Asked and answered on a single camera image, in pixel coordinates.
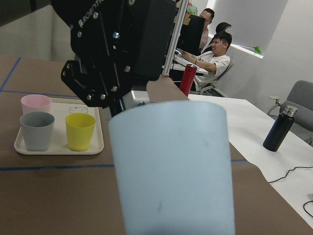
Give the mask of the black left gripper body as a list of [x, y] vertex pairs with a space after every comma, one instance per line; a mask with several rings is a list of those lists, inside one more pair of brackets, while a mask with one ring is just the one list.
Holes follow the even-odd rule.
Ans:
[[173, 0], [54, 0], [77, 55], [61, 80], [90, 107], [126, 109], [131, 91], [161, 74], [177, 14]]

